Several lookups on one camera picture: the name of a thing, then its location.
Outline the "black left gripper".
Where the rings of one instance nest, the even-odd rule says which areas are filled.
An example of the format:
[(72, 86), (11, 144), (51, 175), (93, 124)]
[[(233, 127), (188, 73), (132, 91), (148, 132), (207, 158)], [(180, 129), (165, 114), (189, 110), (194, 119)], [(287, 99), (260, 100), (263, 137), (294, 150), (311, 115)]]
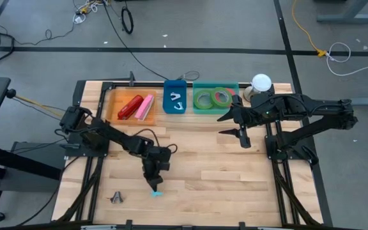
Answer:
[(160, 171), (170, 169), (171, 154), (172, 151), (167, 147), (154, 146), (149, 149), (147, 155), (142, 159), (144, 177), (154, 192), (157, 191), (158, 185), (164, 182), (162, 178), (159, 178)]

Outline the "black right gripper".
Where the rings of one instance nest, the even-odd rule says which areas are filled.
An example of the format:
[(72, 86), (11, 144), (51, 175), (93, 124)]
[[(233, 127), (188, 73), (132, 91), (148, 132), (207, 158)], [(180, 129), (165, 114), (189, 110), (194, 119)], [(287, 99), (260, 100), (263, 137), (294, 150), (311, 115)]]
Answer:
[(259, 107), (268, 101), (266, 94), (258, 94), (251, 98), (252, 105), (245, 107), (239, 95), (232, 96), (232, 108), (221, 116), (217, 121), (233, 119), (239, 128), (220, 131), (220, 134), (233, 135), (240, 141), (242, 148), (250, 148), (250, 138), (247, 135), (247, 129), (258, 125), (263, 125), (263, 110)]

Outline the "pink tape roll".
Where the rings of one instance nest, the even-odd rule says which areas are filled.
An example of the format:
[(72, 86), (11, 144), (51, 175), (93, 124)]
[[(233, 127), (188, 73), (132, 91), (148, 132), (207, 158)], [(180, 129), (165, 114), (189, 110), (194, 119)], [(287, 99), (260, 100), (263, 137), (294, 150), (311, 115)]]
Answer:
[(236, 92), (233, 89), (231, 89), (231, 88), (226, 88), (226, 90), (231, 94), (231, 96), (233, 96), (233, 95), (236, 94)]

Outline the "green tape roll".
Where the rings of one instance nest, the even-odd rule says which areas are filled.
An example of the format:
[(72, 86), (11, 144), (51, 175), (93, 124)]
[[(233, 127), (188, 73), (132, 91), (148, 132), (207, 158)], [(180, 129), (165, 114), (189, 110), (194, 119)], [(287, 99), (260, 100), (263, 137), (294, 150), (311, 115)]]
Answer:
[(194, 105), (198, 109), (211, 109), (214, 104), (211, 99), (211, 90), (201, 89), (194, 95)]
[(211, 91), (211, 100), (216, 107), (226, 108), (232, 104), (232, 94), (227, 88), (216, 87)]

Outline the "pink eraser block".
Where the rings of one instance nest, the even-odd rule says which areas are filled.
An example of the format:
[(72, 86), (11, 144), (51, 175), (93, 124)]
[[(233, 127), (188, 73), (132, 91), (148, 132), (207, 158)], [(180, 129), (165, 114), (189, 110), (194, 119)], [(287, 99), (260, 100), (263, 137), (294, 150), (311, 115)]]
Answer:
[(153, 105), (154, 99), (154, 95), (149, 94), (146, 96), (146, 98), (143, 100), (142, 104), (139, 106), (135, 113), (135, 118), (137, 120), (144, 121), (146, 119)]

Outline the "red stapler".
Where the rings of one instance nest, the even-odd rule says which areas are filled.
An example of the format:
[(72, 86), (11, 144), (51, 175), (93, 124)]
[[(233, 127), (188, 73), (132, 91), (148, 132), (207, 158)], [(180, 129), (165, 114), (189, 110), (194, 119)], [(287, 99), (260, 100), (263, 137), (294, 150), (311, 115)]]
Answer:
[(143, 103), (144, 98), (141, 95), (136, 95), (129, 101), (119, 112), (118, 119), (128, 119)]

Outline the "teal translucent plastic bin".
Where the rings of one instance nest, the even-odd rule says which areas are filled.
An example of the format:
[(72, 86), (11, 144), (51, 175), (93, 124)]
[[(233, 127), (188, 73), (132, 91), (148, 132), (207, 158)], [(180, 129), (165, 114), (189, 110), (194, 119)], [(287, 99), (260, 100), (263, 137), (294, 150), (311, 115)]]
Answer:
[(201, 89), (209, 89), (212, 91), (216, 87), (231, 88), (236, 92), (236, 95), (239, 93), (239, 85), (235, 81), (198, 81), (197, 80), (193, 82), (193, 86), (192, 86), (193, 88), (193, 108), (196, 114), (225, 114), (226, 112), (229, 111), (229, 108), (231, 105), (226, 108), (219, 108), (214, 105), (211, 109), (206, 109), (206, 110), (198, 109), (195, 107), (194, 95), (196, 94), (197, 91)]

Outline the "white dome silver lamp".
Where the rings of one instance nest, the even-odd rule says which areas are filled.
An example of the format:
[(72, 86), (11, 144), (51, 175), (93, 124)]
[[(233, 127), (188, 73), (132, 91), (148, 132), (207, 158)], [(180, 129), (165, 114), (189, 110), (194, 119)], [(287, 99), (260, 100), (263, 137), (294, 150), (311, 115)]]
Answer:
[(272, 86), (272, 80), (269, 76), (259, 73), (252, 78), (250, 86), (245, 88), (243, 97), (246, 101), (250, 101), (252, 96), (268, 91)]

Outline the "blue plastic bin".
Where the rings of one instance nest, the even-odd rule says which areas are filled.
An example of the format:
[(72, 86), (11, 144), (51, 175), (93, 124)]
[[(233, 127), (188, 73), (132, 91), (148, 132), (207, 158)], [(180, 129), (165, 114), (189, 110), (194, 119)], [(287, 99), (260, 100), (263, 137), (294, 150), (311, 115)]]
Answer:
[[(170, 99), (170, 94), (172, 92), (179, 93), (181, 98), (175, 101)], [(182, 102), (184, 106), (184, 110), (179, 111), (174, 108), (174, 106), (178, 103)], [(165, 113), (167, 114), (184, 114), (187, 108), (187, 82), (184, 80), (166, 80), (164, 82), (164, 91), (163, 91), (163, 103), (162, 107)]]

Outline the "orange translucent plastic bin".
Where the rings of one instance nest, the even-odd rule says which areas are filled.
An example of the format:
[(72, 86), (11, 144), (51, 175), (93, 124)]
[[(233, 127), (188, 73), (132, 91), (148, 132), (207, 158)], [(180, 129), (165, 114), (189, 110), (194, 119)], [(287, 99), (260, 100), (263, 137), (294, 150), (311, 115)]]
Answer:
[[(149, 111), (148, 116), (144, 121), (139, 121), (135, 118), (136, 111), (126, 120), (118, 119), (118, 112), (136, 95), (141, 95), (144, 99), (147, 95), (154, 95), (155, 99)], [(157, 111), (156, 91), (150, 89), (123, 89), (116, 88), (111, 90), (111, 95), (107, 107), (106, 120), (112, 124), (119, 125), (154, 125), (155, 114)]]

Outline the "black metal rig frame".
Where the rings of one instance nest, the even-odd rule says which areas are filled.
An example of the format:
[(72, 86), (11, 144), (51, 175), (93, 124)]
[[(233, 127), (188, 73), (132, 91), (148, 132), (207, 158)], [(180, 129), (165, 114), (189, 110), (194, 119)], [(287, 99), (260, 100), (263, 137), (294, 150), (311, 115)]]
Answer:
[[(73, 92), (73, 98), (72, 98), (72, 106), (79, 106), (82, 101), (82, 94), (84, 92), (84, 88), (86, 85), (86, 82), (90, 80), (78, 80)], [(100, 98), (99, 98), (99, 104), (98, 104), (98, 115), (102, 114), (103, 110), (103, 104), (104, 104), (104, 97), (107, 90), (114, 89), (116, 86), (130, 86), (130, 87), (138, 87), (138, 86), (155, 86), (155, 87), (161, 87), (163, 86), (162, 82), (153, 82), (150, 81), (147, 82), (139, 82), (135, 81), (134, 76), (130, 78), (120, 78), (120, 79), (102, 79), (102, 80), (92, 80), (92, 81), (98, 81), (102, 82), (101, 88), (100, 88)], [(85, 167), (84, 176), (87, 176), (87, 179), (83, 179), (82, 181), (82, 192), (80, 192), (79, 196), (76, 198), (75, 205), (71, 206), (70, 211), (66, 211), (65, 214), (59, 218), (59, 220), (52, 221), (51, 224), (57, 224), (60, 227), (53, 227), (56, 228), (56, 230), (62, 229), (62, 230), (80, 230), (81, 226), (90, 226), (90, 225), (117, 225), (117, 230), (180, 230), (181, 226), (189, 226), (189, 225), (181, 225), (181, 226), (156, 226), (156, 225), (134, 225), (133, 220), (126, 220), (125, 224), (93, 224), (93, 217), (95, 212), (95, 206), (96, 206), (96, 199), (97, 199), (97, 193), (98, 193), (98, 185), (100, 182), (100, 175), (102, 172), (102, 166), (104, 164), (104, 154), (103, 156), (98, 156), (99, 162), (99, 169), (98, 172), (96, 170), (93, 172), (93, 176), (88, 176), (90, 169), (91, 169), (91, 162), (92, 157), (88, 157), (87, 166)], [(281, 224), (282, 226), (278, 226), (278, 228), (283, 229), (291, 229), (291, 230), (335, 230), (334, 227), (325, 226), (324, 224), (315, 224), (315, 221), (309, 220), (309, 213), (304, 213), (304, 217), (302, 217), (305, 221), (307, 220), (307, 225), (302, 224), (289, 224), (286, 220), (286, 209), (284, 207), (284, 201), (282, 198), (282, 201), (280, 201), (280, 185), (277, 183), (280, 183), (276, 181), (277, 174), (275, 174), (275, 184), (277, 189), (277, 199), (280, 210), (280, 217), (281, 217)], [(91, 198), (93, 201), (91, 201), (90, 208), (89, 208), (89, 217), (87, 220), (80, 220), (79, 217), (77, 217), (77, 220), (71, 221), (70, 219), (73, 217), (73, 214), (79, 213), (78, 209), (83, 205), (83, 202), (85, 200), (86, 194), (89, 192), (90, 188), (93, 186), (93, 195), (91, 195)], [(245, 222), (239, 222), (238, 226), (193, 226), (193, 230), (257, 230), (257, 227), (247, 227), (245, 225)]]

